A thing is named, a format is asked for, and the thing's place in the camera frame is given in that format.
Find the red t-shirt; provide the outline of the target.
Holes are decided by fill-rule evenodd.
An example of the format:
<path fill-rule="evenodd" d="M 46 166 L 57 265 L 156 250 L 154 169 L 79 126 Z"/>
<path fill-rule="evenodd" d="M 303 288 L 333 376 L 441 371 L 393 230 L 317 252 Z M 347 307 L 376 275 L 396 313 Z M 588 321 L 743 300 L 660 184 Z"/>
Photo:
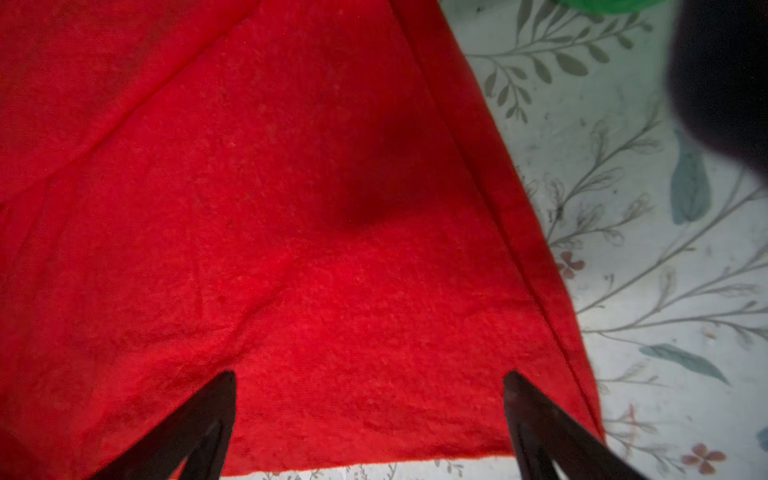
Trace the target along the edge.
<path fill-rule="evenodd" d="M 602 436 L 568 292 L 435 1 L 1 5 L 1 475 L 81 479 L 212 377 L 224 471 Z"/>

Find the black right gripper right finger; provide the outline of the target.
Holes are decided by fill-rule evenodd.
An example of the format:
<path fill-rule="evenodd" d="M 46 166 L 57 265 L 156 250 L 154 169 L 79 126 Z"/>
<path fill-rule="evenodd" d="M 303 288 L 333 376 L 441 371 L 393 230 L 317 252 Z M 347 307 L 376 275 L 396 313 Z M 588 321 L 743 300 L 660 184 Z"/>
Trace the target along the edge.
<path fill-rule="evenodd" d="M 523 479 L 643 480 L 517 371 L 503 379 L 505 418 Z"/>

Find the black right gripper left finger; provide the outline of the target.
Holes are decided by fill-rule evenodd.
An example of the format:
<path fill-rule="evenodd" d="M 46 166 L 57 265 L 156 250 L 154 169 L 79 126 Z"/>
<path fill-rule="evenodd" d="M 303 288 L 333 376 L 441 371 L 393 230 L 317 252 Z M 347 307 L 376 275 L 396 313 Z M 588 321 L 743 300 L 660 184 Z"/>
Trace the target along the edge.
<path fill-rule="evenodd" d="M 236 377 L 215 376 L 94 479 L 221 477 L 235 422 Z"/>

